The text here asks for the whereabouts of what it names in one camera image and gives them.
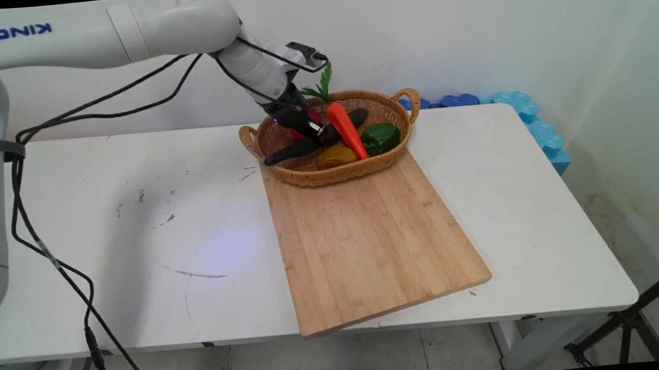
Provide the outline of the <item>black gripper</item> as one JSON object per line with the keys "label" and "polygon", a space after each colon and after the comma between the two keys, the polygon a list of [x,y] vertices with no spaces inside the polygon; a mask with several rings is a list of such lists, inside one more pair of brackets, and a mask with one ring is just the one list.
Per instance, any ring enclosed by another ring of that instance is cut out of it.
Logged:
{"label": "black gripper", "polygon": [[310,117],[306,99],[295,84],[289,84],[279,100],[263,104],[263,109],[276,124],[307,137],[317,148],[329,146],[331,125],[322,121],[316,111]]}

